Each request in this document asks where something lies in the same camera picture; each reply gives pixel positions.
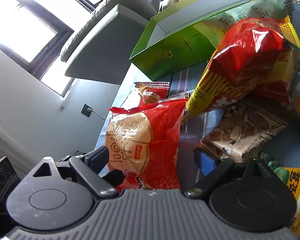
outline metal screw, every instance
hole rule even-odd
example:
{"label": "metal screw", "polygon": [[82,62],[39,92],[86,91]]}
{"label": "metal screw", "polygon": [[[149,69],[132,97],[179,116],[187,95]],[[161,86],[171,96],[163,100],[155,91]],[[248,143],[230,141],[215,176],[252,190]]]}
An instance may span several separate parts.
{"label": "metal screw", "polygon": [[100,190],[100,194],[103,196],[110,196],[115,192],[116,192],[116,189],[114,189],[114,188],[110,188],[108,190]]}
{"label": "metal screw", "polygon": [[196,187],[187,190],[187,195],[191,197],[199,197],[202,195],[202,193],[203,193],[202,189]]}

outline brown snack wrapper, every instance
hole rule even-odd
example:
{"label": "brown snack wrapper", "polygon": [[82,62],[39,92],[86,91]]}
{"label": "brown snack wrapper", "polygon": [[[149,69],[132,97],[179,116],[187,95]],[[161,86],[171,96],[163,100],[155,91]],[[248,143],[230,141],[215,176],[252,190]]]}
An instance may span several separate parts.
{"label": "brown snack wrapper", "polygon": [[219,158],[246,162],[257,157],[264,143],[274,138],[292,119],[279,102],[256,95],[227,106],[217,127],[198,144]]}

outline black circular cover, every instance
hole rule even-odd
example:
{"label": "black circular cover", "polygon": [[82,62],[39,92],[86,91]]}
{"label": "black circular cover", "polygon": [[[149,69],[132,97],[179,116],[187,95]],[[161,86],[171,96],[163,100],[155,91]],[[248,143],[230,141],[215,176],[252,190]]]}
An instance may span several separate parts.
{"label": "black circular cover", "polygon": [[83,186],[49,176],[23,179],[7,199],[7,211],[19,225],[54,231],[82,219],[92,208],[91,193]]}
{"label": "black circular cover", "polygon": [[237,229],[269,232],[289,225],[296,201],[278,178],[250,176],[213,191],[212,211]]}

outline grey sofa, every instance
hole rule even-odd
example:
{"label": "grey sofa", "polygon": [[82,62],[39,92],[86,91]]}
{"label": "grey sofa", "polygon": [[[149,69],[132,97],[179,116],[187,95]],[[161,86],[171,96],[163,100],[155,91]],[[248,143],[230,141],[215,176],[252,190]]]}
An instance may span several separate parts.
{"label": "grey sofa", "polygon": [[122,83],[129,57],[160,0],[103,0],[91,19],[72,34],[61,50],[65,75],[106,83]]}

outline green gift box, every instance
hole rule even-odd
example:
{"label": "green gift box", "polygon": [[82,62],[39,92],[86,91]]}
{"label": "green gift box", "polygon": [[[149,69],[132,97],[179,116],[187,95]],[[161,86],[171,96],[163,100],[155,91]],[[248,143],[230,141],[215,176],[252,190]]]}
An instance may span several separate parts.
{"label": "green gift box", "polygon": [[130,61],[151,80],[209,60],[215,47],[193,26],[252,0],[181,0],[151,18]]}

